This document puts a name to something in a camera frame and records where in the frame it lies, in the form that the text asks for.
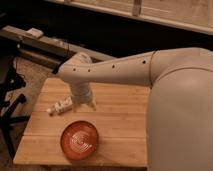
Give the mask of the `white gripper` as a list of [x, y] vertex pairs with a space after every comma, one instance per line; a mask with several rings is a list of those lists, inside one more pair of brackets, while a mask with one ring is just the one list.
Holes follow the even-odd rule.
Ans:
[[88, 103], [88, 106], [96, 111], [96, 104], [93, 100], [93, 93], [89, 83], [71, 84], [71, 99], [73, 104], [73, 112], [77, 112], [80, 104]]

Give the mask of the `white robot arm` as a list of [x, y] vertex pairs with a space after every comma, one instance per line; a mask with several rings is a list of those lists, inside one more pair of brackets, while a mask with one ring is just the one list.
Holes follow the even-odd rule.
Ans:
[[89, 84], [151, 88], [147, 107], [148, 171], [213, 171], [213, 52], [159, 50], [94, 63], [77, 53], [58, 69], [74, 104], [92, 99]]

